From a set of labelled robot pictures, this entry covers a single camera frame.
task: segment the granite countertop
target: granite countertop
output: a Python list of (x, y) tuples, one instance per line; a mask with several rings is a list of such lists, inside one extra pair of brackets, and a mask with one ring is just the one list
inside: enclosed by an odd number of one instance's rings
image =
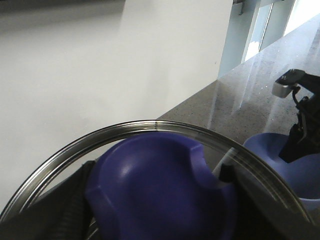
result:
[[(236, 142), (255, 134), (288, 134), (297, 122), (292, 95), (272, 95), (277, 78), (289, 69), (320, 76), (320, 15), (274, 42), (159, 119), (201, 126)], [(302, 89), (297, 99), (311, 93)]]

